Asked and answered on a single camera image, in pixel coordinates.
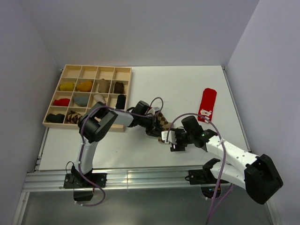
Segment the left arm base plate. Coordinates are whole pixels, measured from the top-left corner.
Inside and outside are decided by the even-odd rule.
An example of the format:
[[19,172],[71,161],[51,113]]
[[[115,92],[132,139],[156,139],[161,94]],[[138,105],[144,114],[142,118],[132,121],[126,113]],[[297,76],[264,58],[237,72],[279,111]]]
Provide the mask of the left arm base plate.
[[[106,173],[92,173],[89,180],[97,186],[104,188],[106,185]],[[95,188],[96,186],[84,179],[80,174],[78,179],[71,173],[66,174],[63,188],[64,189],[78,189],[78,188]]]

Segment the brown argyle sock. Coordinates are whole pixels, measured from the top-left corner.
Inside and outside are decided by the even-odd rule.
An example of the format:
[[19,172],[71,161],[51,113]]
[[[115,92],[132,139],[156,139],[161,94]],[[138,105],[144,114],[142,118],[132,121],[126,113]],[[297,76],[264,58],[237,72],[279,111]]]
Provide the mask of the brown argyle sock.
[[157,124],[160,128],[159,137],[157,138],[158,142],[160,144],[164,144],[164,141],[161,137],[161,132],[167,131],[171,127],[171,123],[165,118],[165,116],[161,112],[159,112],[157,115]]

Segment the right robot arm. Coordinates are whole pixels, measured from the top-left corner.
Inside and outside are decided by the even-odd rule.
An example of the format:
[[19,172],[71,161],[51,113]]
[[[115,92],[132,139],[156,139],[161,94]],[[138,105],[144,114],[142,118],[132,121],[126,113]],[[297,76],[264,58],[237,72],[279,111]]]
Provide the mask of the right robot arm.
[[193,116],[181,121],[183,128],[161,133],[171,151],[184,151],[189,144],[215,157],[200,170],[190,170],[186,180],[191,185],[215,184],[218,179],[246,190],[258,204],[265,204],[282,186],[283,181],[272,161],[262,154],[255,155],[222,139],[216,130],[204,130]]

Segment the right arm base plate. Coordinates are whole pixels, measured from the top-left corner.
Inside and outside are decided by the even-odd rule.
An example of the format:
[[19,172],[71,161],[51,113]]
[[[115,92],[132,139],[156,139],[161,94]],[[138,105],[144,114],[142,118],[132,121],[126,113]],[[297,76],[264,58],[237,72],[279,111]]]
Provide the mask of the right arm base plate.
[[208,169],[189,170],[188,176],[185,177],[185,180],[188,181],[190,185],[204,185],[217,183],[217,179]]

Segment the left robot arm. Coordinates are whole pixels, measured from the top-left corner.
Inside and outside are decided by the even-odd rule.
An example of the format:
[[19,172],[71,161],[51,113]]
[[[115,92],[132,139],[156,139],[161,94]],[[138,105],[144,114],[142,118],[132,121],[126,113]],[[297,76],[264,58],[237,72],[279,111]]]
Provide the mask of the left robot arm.
[[160,137],[162,128],[158,113],[147,114],[149,104],[139,101],[131,111],[123,111],[97,102],[78,122],[82,142],[77,161],[71,173],[75,183],[86,187],[92,182],[93,158],[98,143],[106,136],[112,125],[133,128],[141,126],[149,136]]

